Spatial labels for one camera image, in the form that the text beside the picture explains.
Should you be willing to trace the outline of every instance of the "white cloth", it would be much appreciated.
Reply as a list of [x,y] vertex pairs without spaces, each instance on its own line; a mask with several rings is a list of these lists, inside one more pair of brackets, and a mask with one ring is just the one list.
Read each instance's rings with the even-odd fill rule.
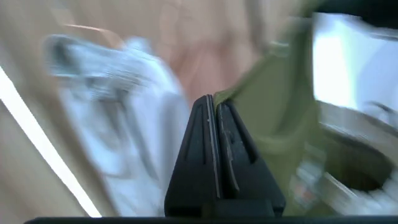
[[144,39],[121,50],[64,35],[45,52],[60,97],[122,216],[163,216],[164,197],[188,122],[178,80]]

